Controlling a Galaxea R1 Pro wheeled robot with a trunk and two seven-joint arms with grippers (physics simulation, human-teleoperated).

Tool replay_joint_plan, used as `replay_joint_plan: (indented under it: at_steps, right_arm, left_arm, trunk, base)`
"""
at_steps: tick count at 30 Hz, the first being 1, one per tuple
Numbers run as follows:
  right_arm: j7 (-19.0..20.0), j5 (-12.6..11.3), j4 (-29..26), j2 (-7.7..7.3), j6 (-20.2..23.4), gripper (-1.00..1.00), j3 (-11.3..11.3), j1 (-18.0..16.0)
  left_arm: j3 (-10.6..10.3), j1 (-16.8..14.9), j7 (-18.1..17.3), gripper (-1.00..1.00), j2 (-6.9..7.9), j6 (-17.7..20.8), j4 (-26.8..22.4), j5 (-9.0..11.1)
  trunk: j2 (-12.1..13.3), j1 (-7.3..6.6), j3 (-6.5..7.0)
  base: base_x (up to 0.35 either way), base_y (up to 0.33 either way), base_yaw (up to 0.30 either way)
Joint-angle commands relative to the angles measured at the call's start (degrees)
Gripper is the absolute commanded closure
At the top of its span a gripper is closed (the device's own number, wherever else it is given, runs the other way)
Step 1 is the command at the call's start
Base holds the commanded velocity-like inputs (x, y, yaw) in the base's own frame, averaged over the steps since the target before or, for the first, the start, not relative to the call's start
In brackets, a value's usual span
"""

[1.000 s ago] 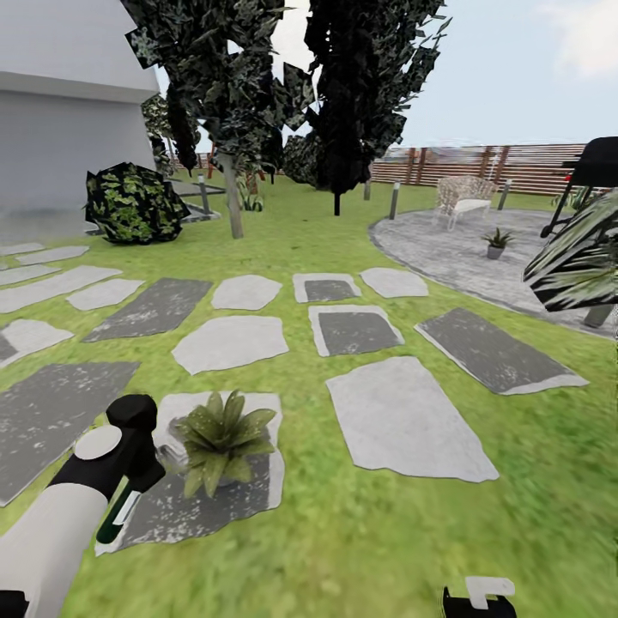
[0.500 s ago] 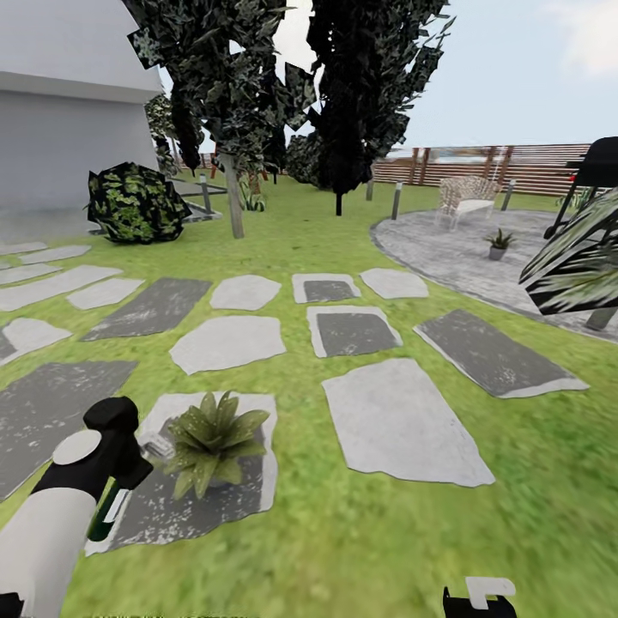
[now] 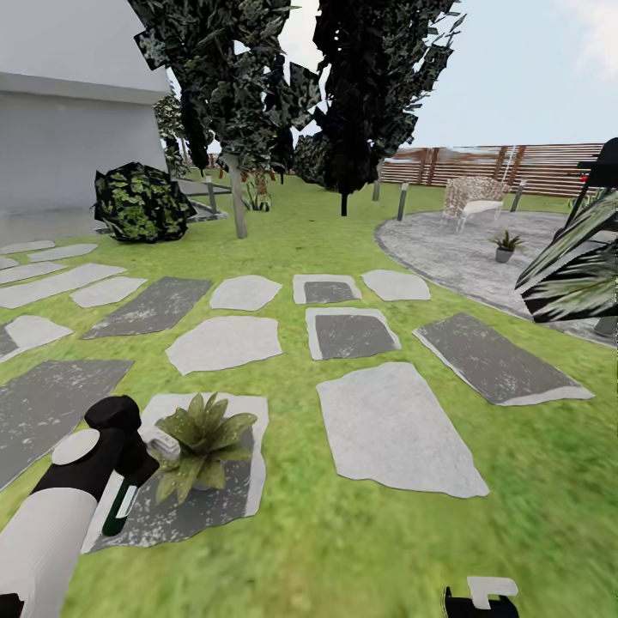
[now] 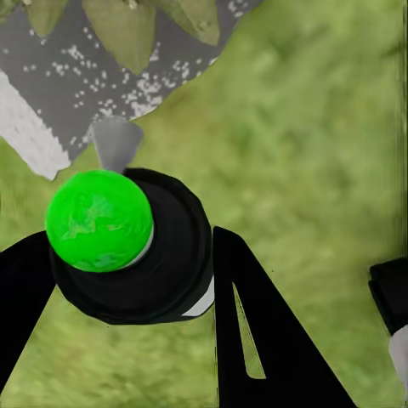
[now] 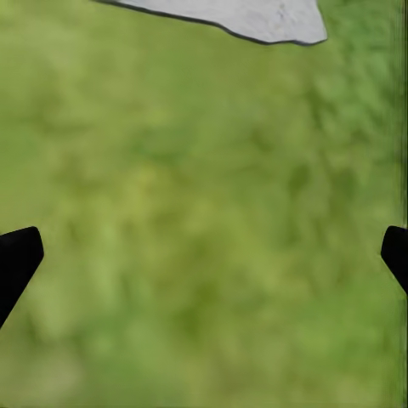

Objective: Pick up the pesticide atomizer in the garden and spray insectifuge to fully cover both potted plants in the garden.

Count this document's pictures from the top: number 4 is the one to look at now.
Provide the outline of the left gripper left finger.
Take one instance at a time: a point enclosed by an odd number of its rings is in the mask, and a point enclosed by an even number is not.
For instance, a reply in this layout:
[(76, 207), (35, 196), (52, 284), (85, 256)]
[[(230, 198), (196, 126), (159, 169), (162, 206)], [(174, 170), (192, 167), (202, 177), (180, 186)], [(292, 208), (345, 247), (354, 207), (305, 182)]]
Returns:
[(46, 230), (0, 252), (0, 394), (57, 282)]

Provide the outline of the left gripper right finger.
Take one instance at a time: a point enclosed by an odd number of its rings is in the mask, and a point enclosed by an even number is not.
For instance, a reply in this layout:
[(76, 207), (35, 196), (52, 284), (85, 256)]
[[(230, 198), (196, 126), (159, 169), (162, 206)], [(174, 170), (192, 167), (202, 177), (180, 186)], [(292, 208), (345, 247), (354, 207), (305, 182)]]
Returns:
[[(212, 232), (219, 408), (356, 408), (246, 242)], [(266, 379), (247, 375), (233, 283)]]

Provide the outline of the insectifuge atomizer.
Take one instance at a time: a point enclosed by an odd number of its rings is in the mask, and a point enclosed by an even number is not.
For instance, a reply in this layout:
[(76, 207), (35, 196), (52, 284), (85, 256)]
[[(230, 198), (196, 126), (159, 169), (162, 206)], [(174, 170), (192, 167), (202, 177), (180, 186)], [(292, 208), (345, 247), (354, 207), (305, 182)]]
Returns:
[(46, 212), (52, 275), (85, 315), (109, 325), (193, 320), (215, 304), (213, 231), (178, 178), (128, 168), (140, 125), (90, 125), (101, 169), (65, 181)]

